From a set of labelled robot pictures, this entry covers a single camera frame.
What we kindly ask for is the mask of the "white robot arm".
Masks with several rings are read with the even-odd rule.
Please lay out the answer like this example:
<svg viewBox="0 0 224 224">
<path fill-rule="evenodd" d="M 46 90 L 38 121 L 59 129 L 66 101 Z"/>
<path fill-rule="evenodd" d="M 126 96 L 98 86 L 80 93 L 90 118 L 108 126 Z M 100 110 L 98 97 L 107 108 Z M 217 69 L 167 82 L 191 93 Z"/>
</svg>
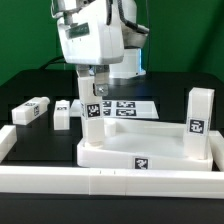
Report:
<svg viewBox="0 0 224 224">
<path fill-rule="evenodd" d="M 107 95 L 109 75 L 129 50 L 144 46 L 149 29 L 136 13 L 134 0 L 51 0 L 64 59 L 79 78 L 93 80 L 93 95 Z"/>
</svg>

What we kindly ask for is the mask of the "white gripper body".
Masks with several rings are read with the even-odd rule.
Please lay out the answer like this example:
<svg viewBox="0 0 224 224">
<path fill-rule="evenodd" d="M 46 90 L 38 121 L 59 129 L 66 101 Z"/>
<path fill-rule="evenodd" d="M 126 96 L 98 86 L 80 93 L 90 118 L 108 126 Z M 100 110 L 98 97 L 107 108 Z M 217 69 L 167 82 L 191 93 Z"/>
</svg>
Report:
<svg viewBox="0 0 224 224">
<path fill-rule="evenodd" d="M 122 61 L 122 29 L 113 0 L 55 0 L 55 18 L 67 63 L 109 65 Z"/>
</svg>

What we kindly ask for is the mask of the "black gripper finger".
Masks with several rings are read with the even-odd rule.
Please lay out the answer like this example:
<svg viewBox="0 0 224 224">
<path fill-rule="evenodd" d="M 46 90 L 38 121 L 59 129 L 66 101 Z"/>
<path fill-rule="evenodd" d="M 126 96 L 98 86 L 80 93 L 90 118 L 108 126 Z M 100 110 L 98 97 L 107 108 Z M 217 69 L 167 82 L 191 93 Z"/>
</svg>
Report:
<svg viewBox="0 0 224 224">
<path fill-rule="evenodd" d="M 76 73 L 79 78 L 86 78 L 90 76 L 88 65 L 77 65 Z"/>
<path fill-rule="evenodd" d="M 109 87 L 109 66 L 108 65 L 94 65 L 90 74 L 94 77 L 93 91 L 95 96 L 107 96 Z"/>
</svg>

